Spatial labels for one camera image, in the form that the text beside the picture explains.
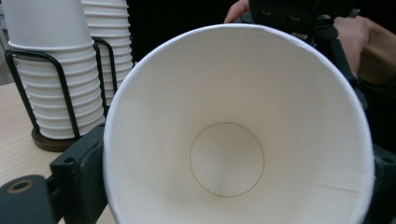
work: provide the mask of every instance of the black sleeve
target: black sleeve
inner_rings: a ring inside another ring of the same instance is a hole
[[[360,88],[368,103],[365,113],[373,142],[396,153],[396,82],[378,87],[360,80]]]

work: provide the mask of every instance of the stacked white cup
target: stacked white cup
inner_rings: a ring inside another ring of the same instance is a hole
[[[3,0],[14,49],[43,52],[62,66],[79,134],[105,121],[96,51],[80,0]],[[52,63],[17,55],[40,133],[54,140],[75,137],[58,72]]]
[[[92,37],[105,40],[113,49],[117,85],[134,67],[131,48],[128,5],[123,0],[82,0],[83,9]],[[106,104],[114,97],[113,80],[108,49],[99,45],[105,82]]]

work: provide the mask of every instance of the paper cup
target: paper cup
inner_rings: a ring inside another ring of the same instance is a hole
[[[127,53],[131,53],[131,42],[123,45],[112,45],[111,48],[113,49],[113,54],[116,55],[123,55]],[[105,46],[99,46],[99,50],[101,51],[104,56],[108,55],[108,49]]]
[[[52,63],[42,61],[32,61],[23,58],[15,58],[19,69],[29,71],[31,73],[43,73],[43,74],[58,74],[55,66]],[[65,74],[77,73],[88,67],[92,67],[96,62],[96,52],[83,58],[76,58],[68,61],[58,61]]]
[[[60,50],[92,42],[79,0],[5,0],[2,5],[13,48]]]
[[[126,54],[118,54],[114,55],[114,64],[118,63],[125,63],[125,62],[131,62],[133,59],[131,52],[128,52]],[[102,56],[101,55],[101,62],[102,64],[109,65],[110,64],[110,57],[109,56]]]
[[[87,115],[87,113],[91,113],[92,111],[98,109],[102,105],[102,98],[97,98],[94,100],[88,101],[85,105],[73,105],[73,109],[76,116]],[[66,105],[60,106],[46,106],[34,104],[33,112],[37,114],[37,116],[44,116],[48,118],[63,118],[68,117],[69,113],[67,112]]]
[[[50,96],[64,96],[61,85],[37,85],[24,82],[27,86],[26,92],[34,95],[50,95]],[[91,77],[88,80],[78,82],[74,85],[68,85],[67,89],[70,94],[79,94],[90,88],[99,88],[100,81],[98,77]]]
[[[102,106],[95,109],[94,111],[90,111],[90,113],[86,115],[78,115],[76,116],[77,124],[88,123],[93,120],[98,120],[103,116],[105,110]],[[41,115],[36,115],[36,120],[38,125],[44,125],[46,127],[71,127],[71,121],[69,117],[46,117]]]
[[[99,88],[92,88],[81,94],[72,95],[72,104],[75,106],[87,105],[95,100],[101,98],[102,91]],[[63,96],[41,96],[30,94],[30,99],[32,105],[42,105],[41,107],[55,107],[65,106],[66,102]]]
[[[128,74],[131,71],[132,71],[132,69],[127,69],[127,70],[124,70],[124,71],[117,72],[117,74],[116,74],[117,81],[124,80],[126,78],[126,76],[128,76]],[[108,72],[107,73],[103,73],[103,80],[104,80],[105,83],[106,82],[112,82],[111,73],[108,73]]]
[[[129,14],[85,13],[88,26],[127,26]]]
[[[108,38],[104,38],[104,40],[111,46],[127,45],[128,43],[130,43],[132,41],[130,34],[120,35],[120,36],[116,36],[116,37],[108,37]]]
[[[133,62],[126,62],[126,63],[118,63],[116,64],[116,74],[118,72],[124,72],[124,71],[131,71],[131,69],[134,67],[134,63]],[[110,74],[111,73],[111,69],[109,66],[104,66],[103,67],[103,73],[107,73]]]
[[[81,90],[86,90],[86,88],[94,87],[97,85],[98,82],[100,82],[97,75],[98,74],[95,74],[95,76],[90,76],[79,81],[69,81],[66,83],[67,88],[72,93],[78,93]],[[54,82],[45,84],[37,81],[32,82],[23,77],[22,82],[26,85],[27,89],[30,90],[30,92],[33,92],[32,89],[46,91],[47,93],[50,93],[52,91],[62,91],[61,82],[59,81],[59,79],[54,79]]]
[[[83,4],[91,3],[91,4],[115,4],[115,5],[124,5],[127,6],[126,0],[82,0]]]
[[[57,73],[40,74],[40,73],[32,73],[32,72],[24,71],[21,69],[18,69],[18,73],[21,75],[22,80],[25,80],[32,84],[43,84],[43,85],[60,84],[59,76]],[[98,75],[99,72],[97,70],[97,65],[93,64],[91,67],[87,67],[87,69],[83,71],[66,74],[65,77],[67,83],[73,84],[76,82],[86,80],[87,78],[98,77]]]
[[[220,24],[179,35],[132,70],[104,133],[118,223],[362,223],[375,158],[361,103],[316,49]]]
[[[84,134],[88,133],[90,130],[92,130],[97,125],[105,122],[105,120],[106,120],[105,117],[102,116],[98,120],[95,120],[94,122],[85,123],[85,124],[78,126],[79,134],[84,135]],[[70,139],[70,138],[75,137],[75,135],[73,133],[73,129],[71,127],[51,129],[46,126],[41,126],[40,133],[43,134],[43,136],[48,137],[50,139],[58,139],[58,140]]]
[[[90,25],[90,33],[91,36],[128,35],[129,26],[129,24],[120,26]]]
[[[128,5],[108,3],[89,3],[82,2],[85,13],[104,13],[112,15],[125,15],[128,14]]]

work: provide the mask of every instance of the person's hand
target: person's hand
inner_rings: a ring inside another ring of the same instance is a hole
[[[239,0],[228,10],[224,23],[230,23],[240,18],[245,12],[249,11],[248,0]]]
[[[334,20],[338,31],[338,39],[343,46],[349,67],[355,77],[361,65],[361,53],[369,42],[371,32],[367,19],[363,17],[341,18]]]
[[[376,85],[396,79],[396,35],[363,17],[336,18],[347,61],[355,77]]]

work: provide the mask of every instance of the wooden table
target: wooden table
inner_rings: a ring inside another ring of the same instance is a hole
[[[51,175],[50,163],[60,153],[37,147],[32,129],[15,84],[0,86],[0,186],[24,175]],[[97,223],[115,223],[108,207]]]

